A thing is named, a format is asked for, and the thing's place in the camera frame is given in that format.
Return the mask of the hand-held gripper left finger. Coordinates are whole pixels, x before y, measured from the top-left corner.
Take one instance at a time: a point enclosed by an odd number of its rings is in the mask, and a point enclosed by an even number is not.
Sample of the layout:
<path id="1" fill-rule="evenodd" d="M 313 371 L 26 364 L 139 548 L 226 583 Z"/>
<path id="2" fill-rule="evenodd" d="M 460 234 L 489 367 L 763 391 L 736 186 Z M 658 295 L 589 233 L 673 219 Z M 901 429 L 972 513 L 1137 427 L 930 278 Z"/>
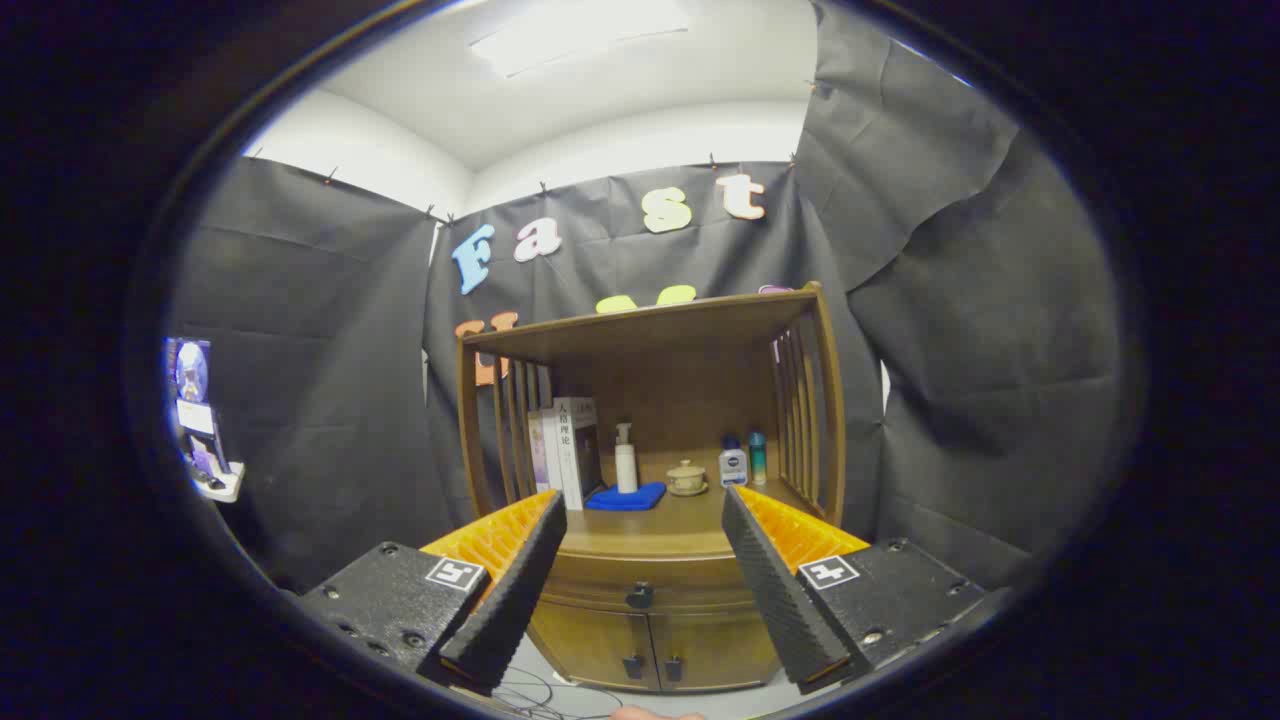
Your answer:
<path id="1" fill-rule="evenodd" d="M 421 548 L 384 541 L 301 602 L 379 662 L 489 693 L 525 637 L 566 529 L 563 495 L 541 492 Z"/>

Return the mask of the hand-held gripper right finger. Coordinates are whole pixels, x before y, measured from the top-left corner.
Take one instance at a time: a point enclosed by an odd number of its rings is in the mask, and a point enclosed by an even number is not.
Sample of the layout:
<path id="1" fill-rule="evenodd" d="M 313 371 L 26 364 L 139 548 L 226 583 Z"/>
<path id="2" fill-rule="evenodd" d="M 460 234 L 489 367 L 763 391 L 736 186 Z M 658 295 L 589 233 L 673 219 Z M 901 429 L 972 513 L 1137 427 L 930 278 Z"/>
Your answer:
<path id="1" fill-rule="evenodd" d="M 745 486 L 722 528 L 787 679 L 809 694 L 941 638 L 986 589 L 909 539 L 870 544 Z"/>

